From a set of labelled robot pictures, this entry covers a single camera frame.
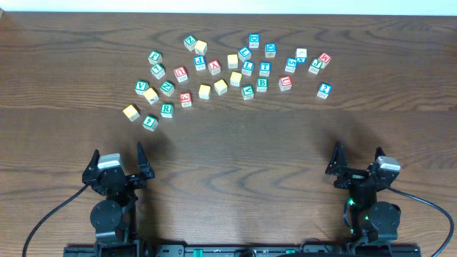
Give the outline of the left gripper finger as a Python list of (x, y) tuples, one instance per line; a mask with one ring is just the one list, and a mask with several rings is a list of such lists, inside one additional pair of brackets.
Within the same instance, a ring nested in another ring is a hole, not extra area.
[(99, 158), (100, 158), (99, 150), (96, 149), (93, 153), (93, 156), (91, 157), (91, 160), (89, 161), (88, 170), (97, 169)]
[(151, 165), (147, 159), (141, 142), (137, 143), (137, 166), (144, 175), (151, 174)]

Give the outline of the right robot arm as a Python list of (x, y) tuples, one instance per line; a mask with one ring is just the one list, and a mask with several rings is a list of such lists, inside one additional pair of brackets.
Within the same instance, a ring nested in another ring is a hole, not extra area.
[(391, 255), (390, 244), (398, 238), (401, 209), (396, 204), (378, 201), (377, 193), (390, 187), (400, 170), (399, 162), (388, 157), (381, 147), (376, 149), (374, 162), (367, 168), (351, 168), (342, 143), (336, 142), (325, 174), (336, 177), (335, 188), (348, 191), (343, 211), (343, 220), (351, 229), (351, 240), (344, 246), (348, 254), (361, 256), (369, 246), (381, 246)]

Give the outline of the green R block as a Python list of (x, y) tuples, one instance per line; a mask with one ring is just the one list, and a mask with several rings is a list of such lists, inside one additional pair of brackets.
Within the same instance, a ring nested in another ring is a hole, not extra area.
[(173, 104), (162, 104), (161, 105), (161, 116), (163, 118), (171, 119), (174, 114), (174, 105)]

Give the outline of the yellow O block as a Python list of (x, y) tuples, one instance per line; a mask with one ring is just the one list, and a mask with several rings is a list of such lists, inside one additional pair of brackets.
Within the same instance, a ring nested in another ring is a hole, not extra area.
[(241, 73), (233, 71), (231, 73), (231, 77), (230, 77), (230, 84), (232, 86), (239, 87), (240, 84), (241, 84), (241, 78), (242, 78), (242, 74)]
[(209, 85), (201, 84), (199, 88), (199, 98), (209, 100), (211, 95), (211, 87)]

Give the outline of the green B block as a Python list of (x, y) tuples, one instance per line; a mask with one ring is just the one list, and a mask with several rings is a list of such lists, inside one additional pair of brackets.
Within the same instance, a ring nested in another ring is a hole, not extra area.
[(266, 92), (268, 89), (268, 79), (266, 77), (259, 77), (256, 81), (256, 90), (258, 92)]

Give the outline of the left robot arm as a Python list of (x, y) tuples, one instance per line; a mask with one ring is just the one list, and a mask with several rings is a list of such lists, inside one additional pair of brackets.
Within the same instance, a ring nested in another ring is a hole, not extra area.
[(106, 198), (93, 207), (90, 215), (96, 234), (96, 256), (154, 255), (150, 244), (138, 236), (136, 229), (135, 191), (146, 188), (147, 181), (155, 176), (140, 143), (137, 166), (139, 173), (126, 175), (120, 154), (102, 156), (95, 150), (82, 174), (84, 185)]

